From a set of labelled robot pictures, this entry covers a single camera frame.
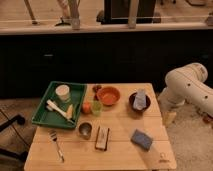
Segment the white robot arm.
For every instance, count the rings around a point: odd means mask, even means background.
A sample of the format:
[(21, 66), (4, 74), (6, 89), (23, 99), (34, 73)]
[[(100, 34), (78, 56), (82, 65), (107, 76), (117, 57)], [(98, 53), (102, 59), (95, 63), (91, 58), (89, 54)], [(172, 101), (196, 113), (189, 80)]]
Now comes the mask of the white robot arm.
[(204, 84), (207, 77), (207, 69), (200, 63), (169, 71), (165, 76), (166, 87), (158, 96), (161, 110), (168, 112), (189, 101), (213, 117), (213, 88)]

